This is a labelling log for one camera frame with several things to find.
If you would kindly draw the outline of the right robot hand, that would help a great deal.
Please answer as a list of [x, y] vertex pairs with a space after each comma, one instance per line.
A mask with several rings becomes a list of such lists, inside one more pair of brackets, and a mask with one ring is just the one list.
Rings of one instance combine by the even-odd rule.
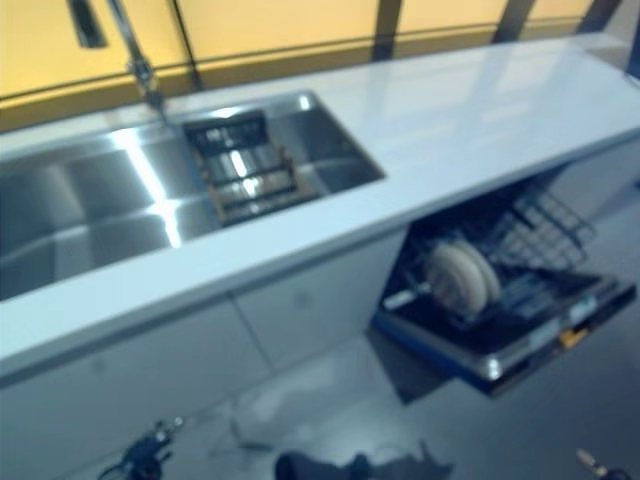
[[609, 468], [600, 463], [590, 452], [576, 450], [578, 461], [596, 478], [600, 480], [632, 480], [633, 477], [621, 468]]

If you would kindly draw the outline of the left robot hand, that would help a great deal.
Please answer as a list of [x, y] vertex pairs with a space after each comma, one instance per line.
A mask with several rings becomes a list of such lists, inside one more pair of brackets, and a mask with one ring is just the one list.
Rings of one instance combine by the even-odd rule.
[[170, 447], [185, 423], [181, 416], [158, 421], [136, 440], [124, 455], [126, 478], [162, 479], [163, 464], [171, 458]]

